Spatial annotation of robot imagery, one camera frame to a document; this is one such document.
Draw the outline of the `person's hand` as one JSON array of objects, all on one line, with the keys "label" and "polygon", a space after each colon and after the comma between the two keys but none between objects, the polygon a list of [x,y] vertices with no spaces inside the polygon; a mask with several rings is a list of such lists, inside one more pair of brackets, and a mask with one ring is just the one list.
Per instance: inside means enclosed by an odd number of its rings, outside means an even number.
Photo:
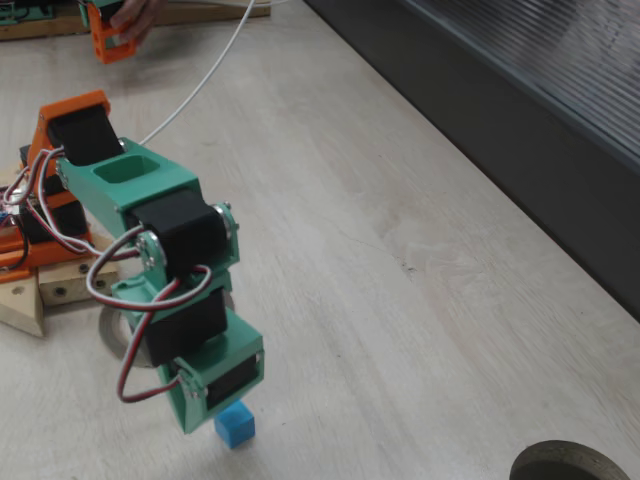
[{"label": "person's hand", "polygon": [[167,0],[125,0],[111,17],[110,24],[122,30],[122,40],[140,45],[167,4]]}]

